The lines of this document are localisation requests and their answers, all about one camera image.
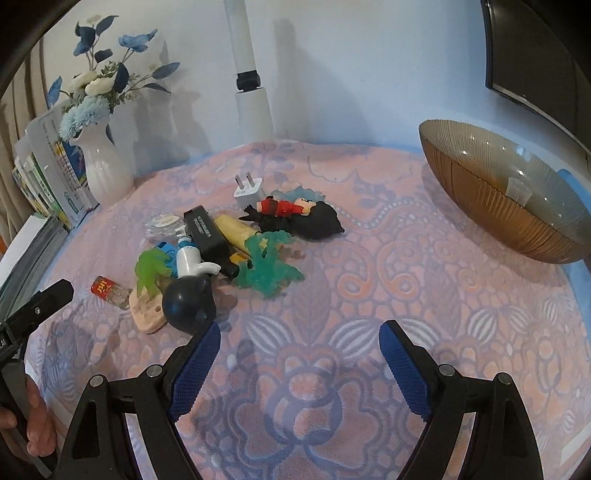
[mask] small glass bottle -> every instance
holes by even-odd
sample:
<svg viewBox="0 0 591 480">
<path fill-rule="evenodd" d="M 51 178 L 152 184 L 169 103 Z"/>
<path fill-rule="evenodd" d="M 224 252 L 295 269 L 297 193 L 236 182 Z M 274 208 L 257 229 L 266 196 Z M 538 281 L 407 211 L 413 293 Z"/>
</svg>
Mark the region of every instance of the small glass bottle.
<svg viewBox="0 0 591 480">
<path fill-rule="evenodd" d="M 129 309 L 129 295 L 131 294 L 131 289 L 125 288 L 113 280 L 98 276 L 92 284 L 90 291 L 104 301 L 119 307 L 121 310 Z"/>
</svg>

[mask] metal bolt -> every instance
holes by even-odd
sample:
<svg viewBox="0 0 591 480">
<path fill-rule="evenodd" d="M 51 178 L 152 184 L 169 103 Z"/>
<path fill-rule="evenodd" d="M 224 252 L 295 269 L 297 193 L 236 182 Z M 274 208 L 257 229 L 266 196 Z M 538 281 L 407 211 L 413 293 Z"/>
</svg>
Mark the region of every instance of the metal bolt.
<svg viewBox="0 0 591 480">
<path fill-rule="evenodd" d="M 504 383 L 505 385 L 511 385 L 511 383 L 513 382 L 511 376 L 509 374 L 504 373 L 504 372 L 499 374 L 499 381 L 501 383 Z"/>
<path fill-rule="evenodd" d="M 103 376 L 102 375 L 95 375 L 90 379 L 90 386 L 91 387 L 98 387 L 103 383 Z"/>
<path fill-rule="evenodd" d="M 148 369 L 146 370 L 146 374 L 150 378 L 157 377 L 161 373 L 162 373 L 162 367 L 160 365 L 152 365 L 151 367 L 148 367 Z"/>
<path fill-rule="evenodd" d="M 445 377 L 453 377 L 456 373 L 456 369 L 453 368 L 451 365 L 443 364 L 439 365 L 439 373 L 441 373 Z"/>
</svg>

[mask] pile of toys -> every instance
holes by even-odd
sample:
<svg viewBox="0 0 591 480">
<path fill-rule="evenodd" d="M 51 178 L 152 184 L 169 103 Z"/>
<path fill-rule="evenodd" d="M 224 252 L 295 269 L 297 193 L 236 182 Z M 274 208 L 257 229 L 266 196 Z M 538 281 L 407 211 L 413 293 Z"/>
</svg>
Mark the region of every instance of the pile of toys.
<svg viewBox="0 0 591 480">
<path fill-rule="evenodd" d="M 304 280 L 279 251 L 292 235 L 318 241 L 344 232 L 336 211 L 324 196 L 298 187 L 267 196 L 262 179 L 236 177 L 234 198 L 246 213 L 210 217 L 203 206 L 184 213 L 160 215 L 147 224 L 147 238 L 157 245 L 142 252 L 135 266 L 133 289 L 99 277 L 92 291 L 120 308 L 130 308 L 138 329 L 153 333 L 166 322 L 194 334 L 216 317 L 212 276 L 222 274 L 239 288 L 252 288 L 265 298 L 292 281 Z"/>
</svg>

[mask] white wall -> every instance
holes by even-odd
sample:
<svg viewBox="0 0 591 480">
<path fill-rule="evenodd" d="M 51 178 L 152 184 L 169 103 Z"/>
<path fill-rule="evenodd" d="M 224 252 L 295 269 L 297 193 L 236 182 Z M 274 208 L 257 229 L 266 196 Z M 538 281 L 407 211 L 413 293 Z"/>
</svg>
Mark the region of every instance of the white wall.
<svg viewBox="0 0 591 480">
<path fill-rule="evenodd" d="M 308 142 L 419 149 L 417 127 L 452 118 L 492 129 L 591 178 L 575 142 L 484 85 L 486 46 L 474 0 L 246 0 L 257 66 L 275 134 Z M 140 69 L 180 61 L 169 98 L 147 92 L 120 107 L 112 126 L 136 172 L 241 143 L 235 69 L 222 0 L 82 0 L 47 35 L 46 75 L 85 68 L 71 51 L 77 20 L 117 14 L 105 46 L 123 33 L 159 29 L 130 59 Z"/>
</svg>

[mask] stack of books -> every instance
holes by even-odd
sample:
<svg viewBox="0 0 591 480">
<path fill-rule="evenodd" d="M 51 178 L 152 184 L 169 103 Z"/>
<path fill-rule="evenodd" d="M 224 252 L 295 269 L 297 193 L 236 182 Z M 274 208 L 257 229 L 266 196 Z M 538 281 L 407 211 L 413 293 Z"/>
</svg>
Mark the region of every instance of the stack of books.
<svg viewBox="0 0 591 480">
<path fill-rule="evenodd" d="M 0 261 L 0 323 L 38 290 L 67 231 L 56 216 L 31 215 Z"/>
<path fill-rule="evenodd" d="M 32 120 L 14 146 L 12 176 L 36 212 L 56 216 L 68 231 L 97 206 L 86 181 L 84 156 L 59 137 L 64 104 Z"/>
</svg>

